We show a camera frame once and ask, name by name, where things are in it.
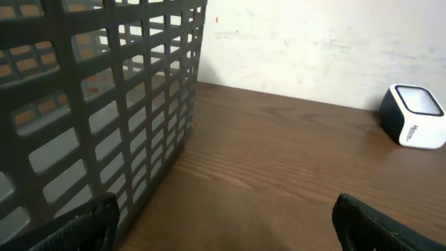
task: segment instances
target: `black and white gadget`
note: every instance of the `black and white gadget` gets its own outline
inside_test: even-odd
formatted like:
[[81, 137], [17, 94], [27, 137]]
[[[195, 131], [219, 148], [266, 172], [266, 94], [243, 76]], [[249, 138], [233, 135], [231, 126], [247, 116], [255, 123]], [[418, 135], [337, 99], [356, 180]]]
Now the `black and white gadget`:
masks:
[[392, 85], [379, 114], [381, 125], [402, 146], [438, 149], [446, 142], [445, 111], [424, 87]]

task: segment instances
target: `black object edge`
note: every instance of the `black object edge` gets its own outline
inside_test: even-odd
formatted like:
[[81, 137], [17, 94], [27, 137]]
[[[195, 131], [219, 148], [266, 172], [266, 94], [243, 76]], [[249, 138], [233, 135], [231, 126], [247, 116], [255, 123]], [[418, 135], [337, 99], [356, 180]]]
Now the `black object edge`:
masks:
[[104, 244], [101, 250], [111, 250], [114, 244], [116, 228], [119, 221], [118, 202], [115, 194], [112, 192], [107, 192], [100, 195], [99, 197], [96, 197], [95, 199], [92, 199], [91, 201], [88, 201], [85, 204], [63, 214], [46, 225], [0, 245], [0, 250], [18, 251], [30, 250], [31, 248], [34, 250], [38, 245], [40, 245], [40, 248], [37, 249], [41, 250], [43, 246], [41, 244], [46, 246], [51, 245], [49, 243], [44, 243], [44, 241], [53, 243], [57, 241], [69, 243], [70, 241], [68, 239], [76, 236], [76, 234], [60, 233], [57, 235], [55, 233], [73, 222], [76, 223], [75, 221], [77, 219], [80, 219], [85, 215], [90, 216], [92, 219], [96, 218], [96, 221], [99, 220], [99, 222], [102, 223], [101, 225], [97, 226], [97, 229], [106, 227]]
[[347, 194], [338, 197], [332, 221], [344, 251], [446, 251], [445, 246]]

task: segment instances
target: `dark gray plastic part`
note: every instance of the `dark gray plastic part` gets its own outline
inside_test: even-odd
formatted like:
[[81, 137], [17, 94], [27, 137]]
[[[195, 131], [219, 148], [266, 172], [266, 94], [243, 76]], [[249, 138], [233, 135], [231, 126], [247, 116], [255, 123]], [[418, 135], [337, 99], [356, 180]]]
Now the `dark gray plastic part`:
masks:
[[183, 146], [207, 1], [134, 1], [0, 2], [0, 243], [107, 191], [119, 239]]

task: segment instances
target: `wood grain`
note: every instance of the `wood grain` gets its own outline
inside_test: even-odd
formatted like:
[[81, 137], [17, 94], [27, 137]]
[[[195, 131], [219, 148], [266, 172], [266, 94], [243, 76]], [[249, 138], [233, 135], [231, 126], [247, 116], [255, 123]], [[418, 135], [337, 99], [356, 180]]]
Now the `wood grain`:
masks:
[[189, 142], [119, 250], [340, 250], [341, 192], [446, 244], [445, 163], [372, 112], [198, 84]]

